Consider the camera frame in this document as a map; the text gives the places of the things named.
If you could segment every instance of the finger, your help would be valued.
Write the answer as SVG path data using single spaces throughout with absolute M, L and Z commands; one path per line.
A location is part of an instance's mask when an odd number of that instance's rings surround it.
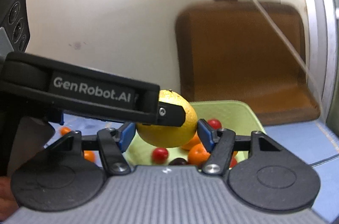
M 8 177 L 0 177 L 0 198 L 15 201 L 11 192 L 11 179 Z
M 15 201 L 0 198 L 0 221 L 5 221 L 18 208 L 18 204 Z

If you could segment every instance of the red fruit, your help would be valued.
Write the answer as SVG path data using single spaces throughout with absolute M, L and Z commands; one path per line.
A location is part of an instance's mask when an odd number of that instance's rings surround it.
M 236 166 L 237 163 L 238 163 L 237 160 L 234 158 L 234 156 L 232 156 L 232 160 L 231 163 L 229 164 L 229 167 L 233 168 Z
M 217 119 L 210 119 L 207 121 L 207 123 L 213 127 L 214 129 L 219 129 L 219 128 L 222 128 L 222 124 L 219 120 Z
M 163 147 L 157 147 L 152 152 L 152 161 L 156 164 L 163 164 L 169 156 L 168 150 Z

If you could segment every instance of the green plastic bin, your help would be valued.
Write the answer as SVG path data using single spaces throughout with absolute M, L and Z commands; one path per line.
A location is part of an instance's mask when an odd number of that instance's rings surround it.
M 260 121 L 255 116 L 251 108 L 240 101 L 204 101 L 192 102 L 191 105 L 198 115 L 198 119 L 216 118 L 221 121 L 224 128 L 233 130 L 237 135 L 250 135 L 254 130 L 264 131 Z M 138 133 L 125 152 L 125 158 L 131 165 L 152 165 L 151 154 L 155 147 L 144 142 Z M 181 148 L 169 148 L 169 158 L 164 165 L 175 158 L 187 159 L 188 151 Z M 247 158 L 247 152 L 238 152 L 236 159 L 238 162 Z

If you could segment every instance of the lemon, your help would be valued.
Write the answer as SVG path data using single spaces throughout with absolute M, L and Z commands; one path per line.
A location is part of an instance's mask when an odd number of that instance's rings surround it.
M 181 105 L 186 113 L 185 122 L 181 127 L 137 124 L 138 134 L 145 142 L 156 147 L 172 148 L 187 144 L 197 130 L 197 113 L 187 100 L 173 91 L 161 90 L 159 101 Z

